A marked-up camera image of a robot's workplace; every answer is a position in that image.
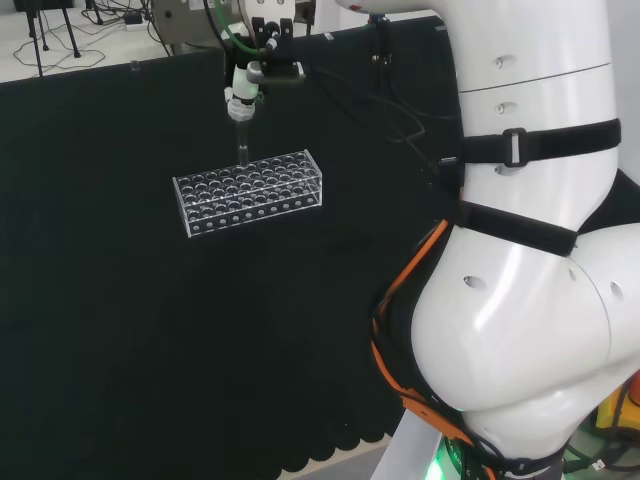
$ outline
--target power strip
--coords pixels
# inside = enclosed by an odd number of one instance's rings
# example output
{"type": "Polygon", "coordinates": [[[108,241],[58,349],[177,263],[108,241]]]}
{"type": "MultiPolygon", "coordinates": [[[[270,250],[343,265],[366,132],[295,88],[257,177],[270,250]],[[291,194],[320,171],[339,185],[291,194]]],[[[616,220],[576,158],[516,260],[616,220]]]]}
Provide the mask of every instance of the power strip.
{"type": "Polygon", "coordinates": [[[149,22],[143,21],[142,23],[136,23],[133,25],[125,25],[127,27],[127,32],[139,32],[141,30],[147,30],[149,27],[149,22]]]}

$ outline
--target yellow object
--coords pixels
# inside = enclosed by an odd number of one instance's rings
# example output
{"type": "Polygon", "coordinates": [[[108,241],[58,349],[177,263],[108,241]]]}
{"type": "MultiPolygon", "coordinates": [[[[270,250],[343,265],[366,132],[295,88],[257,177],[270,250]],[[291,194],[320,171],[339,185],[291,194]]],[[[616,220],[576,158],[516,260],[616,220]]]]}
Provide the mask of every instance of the yellow object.
{"type": "MultiPolygon", "coordinates": [[[[596,427],[611,428],[613,425],[613,417],[616,413],[616,405],[622,387],[613,392],[598,408],[598,421],[596,427]]],[[[622,405],[622,413],[618,423],[620,428],[633,428],[640,431],[640,407],[635,405],[630,398],[626,398],[622,405]]]]}

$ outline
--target strap buckle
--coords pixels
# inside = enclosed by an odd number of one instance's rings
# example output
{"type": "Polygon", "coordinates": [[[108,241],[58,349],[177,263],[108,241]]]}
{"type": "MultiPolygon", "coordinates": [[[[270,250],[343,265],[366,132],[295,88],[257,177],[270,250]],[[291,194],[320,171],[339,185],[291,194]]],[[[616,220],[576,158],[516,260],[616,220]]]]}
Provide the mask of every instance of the strap buckle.
{"type": "Polygon", "coordinates": [[[524,128],[510,128],[502,133],[504,137],[505,162],[504,165],[509,168],[526,167],[529,163],[527,149],[527,131],[524,128]],[[518,137],[518,161],[513,161],[513,140],[514,136],[518,137]]]}

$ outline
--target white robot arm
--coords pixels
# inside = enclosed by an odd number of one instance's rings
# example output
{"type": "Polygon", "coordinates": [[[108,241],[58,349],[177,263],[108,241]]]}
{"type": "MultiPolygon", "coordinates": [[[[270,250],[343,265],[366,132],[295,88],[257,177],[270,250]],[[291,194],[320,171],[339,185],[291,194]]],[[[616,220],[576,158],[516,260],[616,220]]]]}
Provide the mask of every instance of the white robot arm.
{"type": "MultiPolygon", "coordinates": [[[[445,21],[465,137],[503,135],[513,157],[466,165],[463,201],[574,232],[600,206],[615,146],[530,163],[520,153],[526,132],[616,119],[605,0],[337,2],[445,21]]],[[[638,312],[640,225],[581,236],[569,256],[456,226],[415,307],[412,353],[472,432],[507,459],[542,459],[640,369],[638,312]]]]}

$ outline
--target white wall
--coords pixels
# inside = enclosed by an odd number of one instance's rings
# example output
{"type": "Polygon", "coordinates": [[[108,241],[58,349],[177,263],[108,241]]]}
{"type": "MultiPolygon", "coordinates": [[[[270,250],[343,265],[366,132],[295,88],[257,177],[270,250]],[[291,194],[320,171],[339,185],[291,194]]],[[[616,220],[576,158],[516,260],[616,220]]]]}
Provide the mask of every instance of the white wall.
{"type": "Polygon", "coordinates": [[[640,184],[640,0],[609,0],[609,23],[622,120],[620,168],[640,184]]]}
{"type": "MultiPolygon", "coordinates": [[[[431,10],[417,13],[400,13],[389,15],[391,20],[404,20],[407,18],[418,18],[434,15],[431,10]]],[[[338,6],[334,0],[317,0],[316,5],[316,25],[315,33],[335,32],[348,28],[357,28],[365,25],[369,19],[368,15],[355,13],[338,6]]]]}

